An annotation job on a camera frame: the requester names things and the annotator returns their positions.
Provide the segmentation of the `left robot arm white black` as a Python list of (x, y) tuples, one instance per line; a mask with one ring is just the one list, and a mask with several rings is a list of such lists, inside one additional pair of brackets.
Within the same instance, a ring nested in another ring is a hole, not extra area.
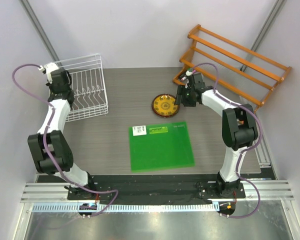
[(75, 100), (72, 77), (63, 68), (48, 71), (47, 76), (48, 112), (38, 132), (27, 139), (35, 168), (39, 173), (62, 178), (71, 184), (70, 191), (90, 200), (97, 192), (93, 178), (74, 163), (73, 152), (63, 134)]

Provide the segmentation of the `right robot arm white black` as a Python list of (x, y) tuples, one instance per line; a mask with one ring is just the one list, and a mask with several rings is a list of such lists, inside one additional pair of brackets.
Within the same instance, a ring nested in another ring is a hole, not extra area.
[(201, 104), (221, 117), (221, 136), (226, 150), (223, 165), (217, 173), (215, 191), (221, 198), (229, 198), (239, 188), (246, 152), (259, 136), (253, 108), (250, 104), (234, 102), (207, 86), (200, 73), (187, 72), (182, 80), (185, 85), (178, 86), (175, 105), (195, 107)]

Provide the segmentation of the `yellow patterned plate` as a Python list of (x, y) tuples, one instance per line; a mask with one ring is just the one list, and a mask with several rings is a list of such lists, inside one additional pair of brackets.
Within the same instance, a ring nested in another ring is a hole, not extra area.
[(157, 95), (151, 103), (152, 111), (163, 118), (175, 116), (180, 109), (179, 105), (175, 105), (176, 97), (174, 95), (164, 93)]

